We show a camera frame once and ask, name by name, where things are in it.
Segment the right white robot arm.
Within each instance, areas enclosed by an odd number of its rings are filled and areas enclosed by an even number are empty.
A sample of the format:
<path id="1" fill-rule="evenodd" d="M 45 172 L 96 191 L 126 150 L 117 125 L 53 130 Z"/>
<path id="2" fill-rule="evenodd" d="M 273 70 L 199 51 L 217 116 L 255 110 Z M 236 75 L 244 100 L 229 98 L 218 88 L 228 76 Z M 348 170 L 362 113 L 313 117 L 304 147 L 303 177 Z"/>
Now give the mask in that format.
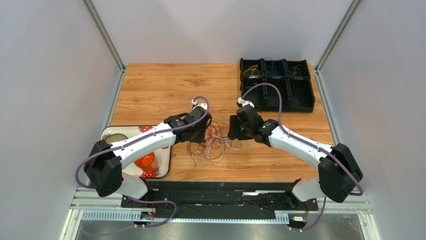
<path id="1" fill-rule="evenodd" d="M 254 140 L 268 147 L 283 150 L 305 161 L 318 171 L 318 176 L 297 179 L 285 191 L 290 204 L 327 197 L 343 203 L 363 178 L 349 147 L 343 143 L 335 146 L 311 140 L 283 126 L 274 119 L 263 120 L 250 105 L 245 105 L 231 115 L 228 138 Z"/>

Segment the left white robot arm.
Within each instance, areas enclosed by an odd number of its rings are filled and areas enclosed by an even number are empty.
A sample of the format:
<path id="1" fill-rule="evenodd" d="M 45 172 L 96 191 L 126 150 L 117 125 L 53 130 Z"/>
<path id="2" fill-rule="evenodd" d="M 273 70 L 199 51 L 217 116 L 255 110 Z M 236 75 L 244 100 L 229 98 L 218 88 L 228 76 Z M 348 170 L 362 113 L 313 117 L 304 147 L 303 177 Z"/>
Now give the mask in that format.
<path id="1" fill-rule="evenodd" d="M 211 115 L 206 103 L 197 104 L 186 115 L 173 115 L 152 129 L 132 138 L 107 144 L 105 140 L 95 143 L 83 171 L 91 187 L 99 197 L 117 193 L 133 199 L 141 199 L 149 188 L 139 176 L 123 170 L 136 160 L 154 151 L 187 142 L 200 136 Z"/>

